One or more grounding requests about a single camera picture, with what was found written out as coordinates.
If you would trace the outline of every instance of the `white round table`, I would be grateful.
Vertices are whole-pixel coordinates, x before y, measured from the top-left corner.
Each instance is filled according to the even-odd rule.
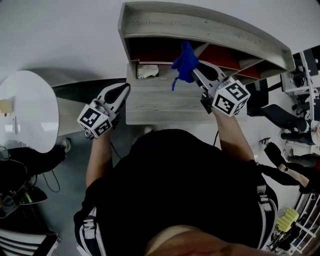
[[[0,100],[7,99],[13,100],[13,112],[0,113],[0,145],[20,141],[46,153],[54,147],[58,134],[82,130],[77,117],[85,104],[56,98],[52,87],[31,71],[17,71],[3,81]]]

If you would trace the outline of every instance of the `gray floor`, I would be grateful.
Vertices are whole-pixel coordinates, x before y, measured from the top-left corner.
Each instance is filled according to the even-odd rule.
[[[58,93],[56,92],[59,97],[68,98],[68,95],[70,95],[64,90],[59,90]],[[91,91],[91,94],[96,96],[100,91],[100,88],[95,88]],[[121,111],[122,120],[111,135],[111,141],[121,157],[129,153],[132,143],[138,136],[139,129],[136,126],[126,125],[124,114],[123,108]],[[71,138],[71,150],[68,152],[66,159],[54,169],[61,190],[58,193],[50,191],[44,177],[39,175],[36,186],[47,194],[48,199],[40,203],[38,207],[49,228],[57,232],[62,239],[53,255],[79,256],[80,254],[76,249],[73,217],[81,209],[81,203],[85,198],[85,176],[92,142],[85,138],[84,132],[59,137],[57,142],[65,137]],[[112,159],[114,165],[119,161],[114,152],[112,152]],[[45,177],[50,187],[57,190],[57,182],[52,172],[45,173]]]

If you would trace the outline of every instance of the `yellow foam block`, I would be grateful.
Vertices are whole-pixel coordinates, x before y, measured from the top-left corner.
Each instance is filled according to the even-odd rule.
[[[13,101],[11,99],[0,100],[0,113],[12,113],[14,111]]]
[[[288,232],[291,229],[293,222],[296,222],[299,218],[299,213],[291,208],[285,209],[285,215],[278,218],[276,223],[278,224],[278,229],[283,232]]]

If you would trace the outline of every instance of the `white wall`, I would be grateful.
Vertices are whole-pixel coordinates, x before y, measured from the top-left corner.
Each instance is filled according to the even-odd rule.
[[[299,52],[320,45],[316,0],[172,0],[223,12]],[[126,76],[120,0],[3,0],[0,82],[20,69],[56,68],[78,81]]]

